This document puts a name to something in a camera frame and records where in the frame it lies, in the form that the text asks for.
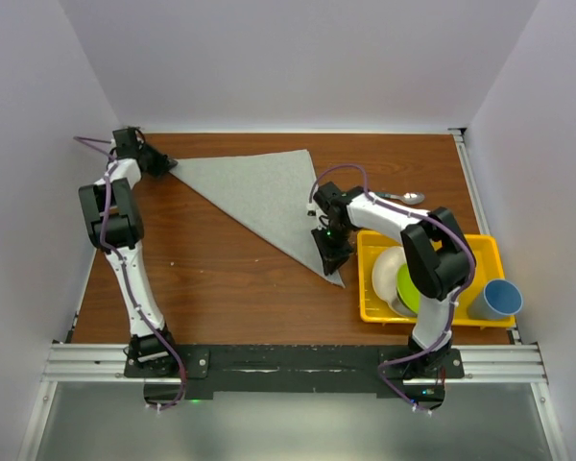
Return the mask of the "aluminium frame rail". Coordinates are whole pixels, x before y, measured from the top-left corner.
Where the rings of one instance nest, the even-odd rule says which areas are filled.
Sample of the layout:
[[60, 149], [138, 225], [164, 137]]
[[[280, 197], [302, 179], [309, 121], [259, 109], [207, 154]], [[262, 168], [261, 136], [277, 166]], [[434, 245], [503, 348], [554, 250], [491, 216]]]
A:
[[[445, 378], [469, 383], [545, 383], [536, 346], [458, 346], [445, 364]], [[383, 361], [407, 353], [403, 346], [193, 345], [185, 348], [187, 378], [203, 380], [221, 372], [240, 375], [364, 372], [377, 374]], [[41, 378], [54, 382], [131, 380], [177, 383], [177, 375], [144, 376], [127, 368], [125, 347], [116, 344], [57, 344], [51, 347]]]

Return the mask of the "grey cloth napkin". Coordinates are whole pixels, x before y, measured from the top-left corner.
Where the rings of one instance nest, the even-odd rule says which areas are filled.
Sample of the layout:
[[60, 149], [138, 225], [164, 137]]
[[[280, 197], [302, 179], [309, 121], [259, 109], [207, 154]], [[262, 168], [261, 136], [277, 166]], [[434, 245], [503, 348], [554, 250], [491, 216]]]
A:
[[180, 159], [172, 174], [229, 217], [326, 281], [344, 287], [341, 276], [324, 274], [307, 214], [317, 179], [308, 151]]

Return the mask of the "beige shell-shaped plate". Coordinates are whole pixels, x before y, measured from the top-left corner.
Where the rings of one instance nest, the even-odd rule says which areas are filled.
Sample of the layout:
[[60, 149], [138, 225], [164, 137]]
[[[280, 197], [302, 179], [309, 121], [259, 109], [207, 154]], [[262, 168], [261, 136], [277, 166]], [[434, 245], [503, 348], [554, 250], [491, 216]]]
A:
[[398, 270], [406, 263], [403, 248], [393, 246], [384, 250], [375, 260], [372, 268], [372, 287], [378, 299], [384, 302], [395, 314], [415, 318], [397, 293]]

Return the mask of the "yellow plastic tray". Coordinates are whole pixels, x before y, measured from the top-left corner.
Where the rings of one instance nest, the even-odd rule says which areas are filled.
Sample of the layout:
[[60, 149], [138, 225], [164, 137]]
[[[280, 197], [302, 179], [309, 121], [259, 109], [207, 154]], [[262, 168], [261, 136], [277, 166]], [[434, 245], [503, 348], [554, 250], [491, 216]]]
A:
[[[452, 325], [474, 328], [512, 328], [516, 316], [504, 316], [499, 320], [478, 320], [468, 315], [468, 307], [492, 279], [504, 279], [502, 261], [495, 239], [489, 235], [467, 234], [466, 239], [476, 259], [475, 277], [470, 287], [458, 298]], [[393, 311], [380, 300], [373, 290], [373, 265], [379, 255], [397, 243], [390, 237], [373, 230], [361, 230], [356, 235], [359, 274], [359, 309], [361, 320], [366, 323], [414, 325], [415, 317], [406, 317]]]

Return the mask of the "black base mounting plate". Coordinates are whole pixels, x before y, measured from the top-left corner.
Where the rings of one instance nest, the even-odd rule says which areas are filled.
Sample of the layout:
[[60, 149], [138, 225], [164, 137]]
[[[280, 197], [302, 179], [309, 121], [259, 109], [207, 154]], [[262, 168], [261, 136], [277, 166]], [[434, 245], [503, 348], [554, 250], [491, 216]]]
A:
[[374, 394], [404, 393], [431, 409], [444, 402], [445, 383], [465, 375], [459, 350], [433, 352], [412, 362], [406, 346], [180, 345], [174, 358], [152, 346], [142, 358], [127, 346], [124, 375], [145, 381], [148, 403], [175, 397], [211, 400], [223, 392]]

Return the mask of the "lime green bowl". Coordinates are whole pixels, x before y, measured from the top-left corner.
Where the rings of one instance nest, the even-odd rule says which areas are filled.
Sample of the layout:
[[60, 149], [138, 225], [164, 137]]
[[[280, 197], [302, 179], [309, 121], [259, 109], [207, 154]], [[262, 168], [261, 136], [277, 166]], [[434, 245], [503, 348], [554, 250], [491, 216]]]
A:
[[414, 315], [420, 310], [420, 292], [412, 282], [406, 264], [399, 267], [396, 274], [396, 292], [401, 303]]

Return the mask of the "blue plastic cup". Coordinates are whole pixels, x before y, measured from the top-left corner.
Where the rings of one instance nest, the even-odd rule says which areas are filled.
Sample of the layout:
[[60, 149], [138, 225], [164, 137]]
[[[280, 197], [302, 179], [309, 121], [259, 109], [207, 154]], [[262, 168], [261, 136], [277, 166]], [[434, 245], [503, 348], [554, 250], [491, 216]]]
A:
[[515, 284], [506, 279], [492, 279], [468, 306], [470, 319], [500, 321], [522, 310], [524, 300]]

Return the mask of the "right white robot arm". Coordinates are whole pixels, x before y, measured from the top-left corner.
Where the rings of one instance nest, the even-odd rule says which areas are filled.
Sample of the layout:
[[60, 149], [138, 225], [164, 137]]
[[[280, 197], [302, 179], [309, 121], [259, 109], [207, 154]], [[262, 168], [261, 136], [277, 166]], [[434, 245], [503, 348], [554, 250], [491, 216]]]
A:
[[419, 313], [408, 342], [409, 354], [379, 367], [409, 364], [415, 375], [432, 376], [451, 348], [458, 297], [471, 285], [476, 268], [475, 256], [452, 212], [445, 207], [421, 211], [394, 205], [363, 186], [342, 191], [327, 182], [312, 186], [308, 214], [323, 217], [311, 233], [327, 276], [352, 255], [348, 238], [353, 231], [377, 231], [400, 244], [420, 293]]

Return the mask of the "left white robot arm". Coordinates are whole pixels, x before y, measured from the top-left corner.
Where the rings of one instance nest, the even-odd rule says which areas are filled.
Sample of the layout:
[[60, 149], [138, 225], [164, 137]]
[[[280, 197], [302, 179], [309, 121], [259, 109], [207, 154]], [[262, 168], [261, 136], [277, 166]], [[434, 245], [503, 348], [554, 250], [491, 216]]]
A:
[[177, 162], [149, 144], [137, 127], [112, 133], [102, 178], [79, 188], [90, 243], [116, 276], [127, 309], [127, 368], [144, 376], [170, 376], [180, 354], [156, 304], [143, 260], [143, 219], [132, 190], [143, 176], [160, 178]]

